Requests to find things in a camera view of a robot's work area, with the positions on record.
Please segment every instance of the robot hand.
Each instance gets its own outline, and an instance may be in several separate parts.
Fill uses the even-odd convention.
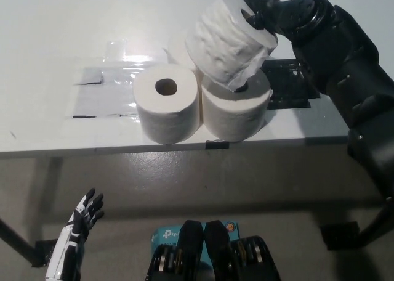
[[[89,231],[103,217],[103,194],[90,201],[95,194],[91,189],[79,202],[57,240],[46,274],[46,281],[78,281],[84,244]]]

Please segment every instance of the table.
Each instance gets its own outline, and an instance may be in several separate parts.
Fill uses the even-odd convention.
[[[152,55],[171,35],[189,27],[213,0],[0,0],[0,157],[205,149],[217,139],[204,126],[179,144],[149,140],[127,118],[74,120],[72,88],[89,62],[103,59],[108,43],[128,39],[134,55]],[[381,64],[394,76],[391,0],[330,0],[348,10],[376,43]],[[294,58],[280,37],[272,54]],[[311,108],[267,113],[270,122],[245,142],[343,142],[347,126],[327,97]]]

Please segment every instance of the gray floor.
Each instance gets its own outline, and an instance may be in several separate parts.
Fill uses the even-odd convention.
[[[31,243],[56,238],[91,187],[105,218],[86,245],[82,280],[143,280],[150,235],[186,219],[232,219],[262,236],[283,280],[393,280],[394,234],[367,249],[327,252],[318,226],[376,214],[379,195],[344,146],[0,161],[0,217]],[[0,277],[44,280],[0,242]]]

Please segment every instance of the white toilet paper roll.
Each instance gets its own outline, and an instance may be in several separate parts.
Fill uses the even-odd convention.
[[[186,47],[196,66],[213,82],[232,91],[262,66],[278,45],[267,30],[256,30],[243,0],[216,0],[187,33]]]
[[[242,92],[231,92],[204,77],[204,124],[216,137],[226,141],[243,141],[262,128],[272,95],[270,82],[259,70],[248,79],[244,88]]]
[[[204,75],[192,61],[189,53],[187,52],[185,44],[186,35],[187,31],[183,30],[170,39],[167,50],[168,62],[187,67],[196,75],[197,83],[200,85]]]
[[[144,133],[160,144],[174,144],[199,127],[197,80],[174,64],[151,67],[135,77],[134,98]]]

